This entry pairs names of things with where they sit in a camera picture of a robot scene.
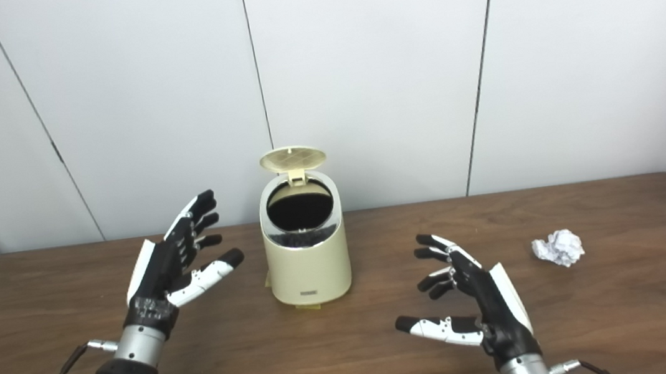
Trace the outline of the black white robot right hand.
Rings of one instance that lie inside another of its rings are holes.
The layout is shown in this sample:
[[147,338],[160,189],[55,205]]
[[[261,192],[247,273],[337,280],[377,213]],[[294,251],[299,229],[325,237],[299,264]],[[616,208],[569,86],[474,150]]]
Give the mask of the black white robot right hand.
[[500,370],[515,358],[543,355],[539,341],[521,311],[515,311],[515,299],[508,301],[502,291],[497,269],[486,270],[463,247],[438,235],[417,234],[415,258],[446,263],[445,268],[429,273],[417,284],[432,300],[452,290],[459,290],[478,305],[475,317],[399,316],[398,331],[448,344],[483,348]]

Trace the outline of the black white robot left hand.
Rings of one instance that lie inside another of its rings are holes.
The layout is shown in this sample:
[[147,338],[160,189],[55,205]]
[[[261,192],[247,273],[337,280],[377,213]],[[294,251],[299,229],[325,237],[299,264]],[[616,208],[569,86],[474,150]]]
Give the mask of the black white robot left hand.
[[203,231],[219,222],[216,194],[197,194],[178,213],[159,241],[143,241],[127,291],[124,326],[159,332],[165,340],[179,318],[179,309],[225,279],[244,261],[244,253],[232,248],[197,268],[194,260],[205,248],[222,242],[220,234]]

